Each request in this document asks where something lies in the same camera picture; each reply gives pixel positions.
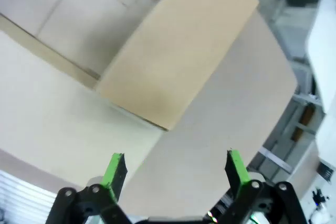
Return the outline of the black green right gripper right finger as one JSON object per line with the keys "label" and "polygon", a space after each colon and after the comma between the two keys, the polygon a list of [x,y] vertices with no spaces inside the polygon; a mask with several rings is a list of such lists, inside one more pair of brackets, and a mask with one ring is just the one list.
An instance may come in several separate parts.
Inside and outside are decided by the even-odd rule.
{"label": "black green right gripper right finger", "polygon": [[222,214],[207,213],[209,224],[246,224],[262,213],[269,224],[308,224],[294,187],[251,179],[238,150],[228,150],[225,172],[233,201]]}

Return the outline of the aluminium profile frame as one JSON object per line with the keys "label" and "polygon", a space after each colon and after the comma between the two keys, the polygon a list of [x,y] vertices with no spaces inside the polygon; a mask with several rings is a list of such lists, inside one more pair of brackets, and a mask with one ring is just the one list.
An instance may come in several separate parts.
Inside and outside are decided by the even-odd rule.
{"label": "aluminium profile frame", "polygon": [[317,6],[290,7],[286,0],[259,0],[258,10],[296,77],[296,89],[278,123],[249,164],[270,179],[288,175],[313,141],[323,118],[322,101],[308,61],[306,40]]}

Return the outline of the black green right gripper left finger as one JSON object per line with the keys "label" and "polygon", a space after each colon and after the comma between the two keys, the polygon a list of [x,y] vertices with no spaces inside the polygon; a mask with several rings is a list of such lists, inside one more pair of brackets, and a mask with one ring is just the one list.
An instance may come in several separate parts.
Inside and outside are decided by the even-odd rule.
{"label": "black green right gripper left finger", "polygon": [[101,182],[76,191],[64,187],[57,193],[46,224],[85,224],[98,216],[104,224],[131,224],[118,205],[127,174],[123,153],[114,153]]}

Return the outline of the open brown cardboard box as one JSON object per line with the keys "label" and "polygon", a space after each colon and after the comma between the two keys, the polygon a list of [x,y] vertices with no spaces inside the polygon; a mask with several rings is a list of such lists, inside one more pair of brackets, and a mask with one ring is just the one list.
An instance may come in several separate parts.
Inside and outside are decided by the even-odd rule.
{"label": "open brown cardboard box", "polygon": [[171,130],[257,0],[0,0],[0,150],[83,186],[114,152],[131,174]]}

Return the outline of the white slatted panel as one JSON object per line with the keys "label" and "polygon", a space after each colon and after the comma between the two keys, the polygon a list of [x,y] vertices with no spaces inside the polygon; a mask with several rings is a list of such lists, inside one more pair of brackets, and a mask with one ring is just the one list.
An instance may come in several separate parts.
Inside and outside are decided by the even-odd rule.
{"label": "white slatted panel", "polygon": [[56,194],[0,170],[0,224],[45,224]]}

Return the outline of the black vented device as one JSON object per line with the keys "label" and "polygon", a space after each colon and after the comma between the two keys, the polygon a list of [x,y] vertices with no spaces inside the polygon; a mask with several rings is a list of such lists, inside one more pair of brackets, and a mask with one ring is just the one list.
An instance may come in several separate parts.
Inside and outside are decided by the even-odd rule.
{"label": "black vented device", "polygon": [[328,165],[320,162],[317,167],[317,173],[327,182],[331,181],[334,170]]}

